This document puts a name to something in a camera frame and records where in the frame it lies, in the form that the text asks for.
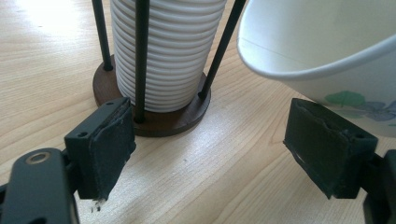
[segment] stack of paper cups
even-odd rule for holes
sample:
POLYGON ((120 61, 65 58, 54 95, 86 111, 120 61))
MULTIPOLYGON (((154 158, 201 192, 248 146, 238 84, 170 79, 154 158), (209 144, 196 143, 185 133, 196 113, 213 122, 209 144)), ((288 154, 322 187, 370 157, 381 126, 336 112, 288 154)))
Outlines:
MULTIPOLYGON (((150 1, 146 110, 176 111, 192 100, 225 3, 226 0, 150 1)), ((134 104, 134 0, 112 0, 111 16, 118 87, 134 104)))

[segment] black mechanical part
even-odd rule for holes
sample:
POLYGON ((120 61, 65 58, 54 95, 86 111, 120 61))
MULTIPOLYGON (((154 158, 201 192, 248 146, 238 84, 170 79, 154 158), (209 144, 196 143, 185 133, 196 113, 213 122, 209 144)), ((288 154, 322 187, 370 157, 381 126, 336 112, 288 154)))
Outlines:
POLYGON ((359 171, 376 144, 376 137, 326 107, 291 101, 285 145, 328 198, 357 197, 359 171))
POLYGON ((129 98, 102 105, 64 141, 68 159, 81 173, 80 199, 107 200, 136 147, 129 98))
POLYGON ((99 107, 65 137, 64 151, 42 148, 17 159, 0 186, 1 224, 79 223, 81 199, 107 199, 134 152, 129 98, 99 107))
POLYGON ((7 184, 2 224, 78 223, 62 152, 42 148, 17 159, 7 184))
POLYGON ((301 99, 291 101, 284 143, 328 198, 355 199, 363 188, 366 223, 396 223, 396 150, 381 158, 373 135, 301 99))

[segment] table surface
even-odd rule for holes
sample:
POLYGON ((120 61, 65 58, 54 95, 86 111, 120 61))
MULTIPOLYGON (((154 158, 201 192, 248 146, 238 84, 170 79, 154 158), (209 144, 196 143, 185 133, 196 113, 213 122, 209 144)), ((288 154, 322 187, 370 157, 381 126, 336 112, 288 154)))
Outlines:
MULTIPOLYGON (((227 3, 205 67, 231 11, 227 3)), ((109 1, 104 1, 113 52, 109 1)), ((64 136, 96 108, 101 61, 91 1, 0 1, 0 184, 13 162, 64 136)), ((328 200, 282 141, 292 97, 239 59, 236 32, 203 120, 170 137, 136 137, 137 148, 102 205, 78 200, 81 223, 362 223, 357 200, 328 200)), ((380 137, 378 154, 396 145, 380 137)))

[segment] white bowl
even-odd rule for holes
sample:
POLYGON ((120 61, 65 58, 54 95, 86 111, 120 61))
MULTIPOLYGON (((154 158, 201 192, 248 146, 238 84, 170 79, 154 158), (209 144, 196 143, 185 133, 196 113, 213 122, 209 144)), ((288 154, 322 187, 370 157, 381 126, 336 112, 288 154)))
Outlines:
POLYGON ((250 0, 238 51, 363 129, 396 137, 396 1, 250 0))

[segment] round wooden base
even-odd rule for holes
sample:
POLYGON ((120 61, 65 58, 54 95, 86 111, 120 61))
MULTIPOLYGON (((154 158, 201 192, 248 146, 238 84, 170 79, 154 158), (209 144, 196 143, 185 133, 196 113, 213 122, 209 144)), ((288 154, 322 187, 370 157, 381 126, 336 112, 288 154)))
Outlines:
MULTIPOLYGON (((93 77, 93 94, 98 105, 122 97, 117 86, 114 55, 111 56, 111 61, 114 67, 112 71, 105 71, 101 64, 93 77)), ((205 74, 202 74, 198 91, 202 89, 205 78, 205 74)), ((134 133, 146 137, 165 137, 183 133, 202 119, 209 106, 210 97, 209 92, 203 100, 198 97, 197 92, 188 105, 177 111, 169 113, 145 111, 145 121, 143 123, 134 122, 134 133)))

